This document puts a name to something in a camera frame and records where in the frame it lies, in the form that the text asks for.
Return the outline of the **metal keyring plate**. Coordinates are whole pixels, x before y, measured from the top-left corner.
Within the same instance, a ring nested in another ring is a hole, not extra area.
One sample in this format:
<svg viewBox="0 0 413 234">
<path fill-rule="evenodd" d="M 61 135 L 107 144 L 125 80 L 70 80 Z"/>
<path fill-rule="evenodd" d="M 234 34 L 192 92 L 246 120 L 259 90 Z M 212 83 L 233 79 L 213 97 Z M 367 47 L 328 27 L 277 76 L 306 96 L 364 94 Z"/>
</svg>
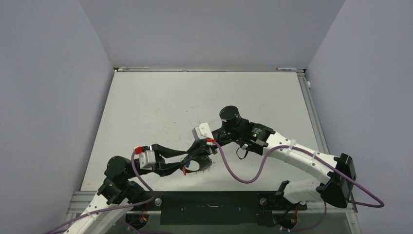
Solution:
<svg viewBox="0 0 413 234">
<path fill-rule="evenodd" d="M 212 166 L 213 162 L 210 159 L 209 156 L 198 156 L 198 157 L 190 157 L 190 156 L 186 156 L 190 158 L 190 162 L 186 164 L 186 170 L 187 170 L 187 174 L 190 173 L 198 173 L 198 172 L 203 172 L 205 170 L 209 170 L 210 167 Z M 191 163 L 197 163 L 198 164 L 198 169 L 190 169 L 190 165 Z"/>
</svg>

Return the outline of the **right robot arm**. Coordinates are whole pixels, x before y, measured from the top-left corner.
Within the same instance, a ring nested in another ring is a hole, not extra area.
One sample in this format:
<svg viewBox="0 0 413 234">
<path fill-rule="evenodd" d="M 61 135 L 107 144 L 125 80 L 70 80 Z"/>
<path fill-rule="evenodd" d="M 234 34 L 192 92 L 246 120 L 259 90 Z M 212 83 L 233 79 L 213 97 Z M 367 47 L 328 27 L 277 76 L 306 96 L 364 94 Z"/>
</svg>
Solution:
<svg viewBox="0 0 413 234">
<path fill-rule="evenodd" d="M 288 139 L 265 125 L 241 117 L 236 106 L 224 107 L 219 117 L 222 125 L 211 131 L 207 123 L 193 129 L 195 141 L 188 149 L 184 161 L 196 161 L 200 170 L 211 164 L 210 155 L 219 153 L 224 166 L 233 178 L 243 184 L 253 183 L 261 175 L 268 158 L 287 163 L 309 174 L 311 179 L 292 182 L 284 181 L 275 195 L 276 204 L 287 209 L 292 204 L 308 200 L 323 200 L 337 208 L 346 208 L 356 181 L 356 172 L 351 156 L 321 153 Z M 263 156 L 257 174 L 250 180 L 240 179 L 230 169 L 222 147 L 236 143 L 246 153 Z"/>
</svg>

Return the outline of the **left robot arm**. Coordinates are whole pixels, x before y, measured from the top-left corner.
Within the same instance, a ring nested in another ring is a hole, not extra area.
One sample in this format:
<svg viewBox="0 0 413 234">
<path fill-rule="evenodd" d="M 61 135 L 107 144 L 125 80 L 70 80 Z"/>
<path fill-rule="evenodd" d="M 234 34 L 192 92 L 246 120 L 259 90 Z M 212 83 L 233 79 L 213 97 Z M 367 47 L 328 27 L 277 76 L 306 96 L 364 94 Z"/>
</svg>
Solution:
<svg viewBox="0 0 413 234">
<path fill-rule="evenodd" d="M 104 234 L 128 211 L 148 207 L 157 196 L 141 175 L 151 172 L 170 175 L 186 163 L 165 163 L 163 157 L 184 154 L 185 151 L 153 144 L 134 148 L 130 159 L 112 157 L 104 172 L 103 184 L 82 214 L 67 222 L 64 233 Z"/>
</svg>

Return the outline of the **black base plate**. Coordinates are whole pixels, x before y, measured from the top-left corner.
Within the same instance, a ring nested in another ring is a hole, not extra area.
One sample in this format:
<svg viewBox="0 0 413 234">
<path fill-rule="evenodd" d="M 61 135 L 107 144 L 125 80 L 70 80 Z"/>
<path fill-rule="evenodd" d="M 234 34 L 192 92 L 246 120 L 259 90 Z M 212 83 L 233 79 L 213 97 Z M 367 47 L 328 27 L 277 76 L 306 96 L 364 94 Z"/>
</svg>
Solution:
<svg viewBox="0 0 413 234">
<path fill-rule="evenodd" d="M 142 228 L 155 215 L 161 225 L 238 225 L 273 226 L 290 221 L 307 205 L 290 203 L 275 191 L 158 192 L 157 202 L 141 205 L 124 220 Z"/>
</svg>

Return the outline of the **aluminium rail back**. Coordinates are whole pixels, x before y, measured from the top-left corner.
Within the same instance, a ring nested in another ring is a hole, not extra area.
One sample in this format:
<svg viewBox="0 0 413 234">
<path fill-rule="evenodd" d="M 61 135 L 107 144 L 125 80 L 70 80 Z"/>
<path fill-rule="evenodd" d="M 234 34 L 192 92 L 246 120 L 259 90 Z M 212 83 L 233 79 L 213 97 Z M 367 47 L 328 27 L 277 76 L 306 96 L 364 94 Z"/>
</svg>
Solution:
<svg viewBox="0 0 413 234">
<path fill-rule="evenodd" d="M 114 67 L 117 72 L 295 72 L 304 73 L 297 68 L 150 68 L 150 67 Z"/>
</svg>

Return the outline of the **aluminium rail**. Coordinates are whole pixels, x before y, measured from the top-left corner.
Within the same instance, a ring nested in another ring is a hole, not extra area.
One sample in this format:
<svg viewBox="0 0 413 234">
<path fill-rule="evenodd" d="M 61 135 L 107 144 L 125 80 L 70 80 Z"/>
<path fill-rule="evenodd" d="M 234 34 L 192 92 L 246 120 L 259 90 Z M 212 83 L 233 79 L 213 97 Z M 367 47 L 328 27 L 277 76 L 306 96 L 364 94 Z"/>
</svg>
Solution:
<svg viewBox="0 0 413 234">
<path fill-rule="evenodd" d="M 318 114 L 316 112 L 316 108 L 311 96 L 311 92 L 310 92 L 310 85 L 309 82 L 305 76 L 305 72 L 298 72 L 297 73 L 298 76 L 298 81 L 301 87 L 301 91 L 304 97 L 304 101 L 306 104 L 306 108 L 310 117 L 310 121 L 311 121 L 311 125 L 316 137 L 316 142 L 317 142 L 317 146 L 319 148 L 319 150 L 322 153 L 325 154 L 330 154 L 329 149 L 328 149 L 328 145 L 324 136 L 324 132 L 322 130 L 322 126 L 318 117 Z"/>
<path fill-rule="evenodd" d="M 295 72 L 304 73 L 297 68 L 150 68 L 150 67 L 114 67 L 117 72 Z"/>
</svg>

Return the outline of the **aluminium rail right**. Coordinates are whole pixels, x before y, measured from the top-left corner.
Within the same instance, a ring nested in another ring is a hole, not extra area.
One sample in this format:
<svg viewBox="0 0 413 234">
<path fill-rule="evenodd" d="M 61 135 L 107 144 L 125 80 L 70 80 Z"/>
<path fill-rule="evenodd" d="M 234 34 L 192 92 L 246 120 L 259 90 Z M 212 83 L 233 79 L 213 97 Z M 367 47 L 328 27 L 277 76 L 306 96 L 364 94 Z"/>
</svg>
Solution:
<svg viewBox="0 0 413 234">
<path fill-rule="evenodd" d="M 322 153 L 325 154 L 330 154 L 329 149 L 328 149 L 328 145 L 324 136 L 324 132 L 322 130 L 322 126 L 318 117 L 318 114 L 316 112 L 316 108 L 311 96 L 311 92 L 310 92 L 310 85 L 309 82 L 305 76 L 305 72 L 298 72 L 297 73 L 298 76 L 298 81 L 301 87 L 301 91 L 304 97 L 304 101 L 306 104 L 306 108 L 310 117 L 310 121 L 311 121 L 311 125 L 316 137 L 316 142 L 317 142 L 317 146 L 319 148 L 319 150 Z"/>
</svg>

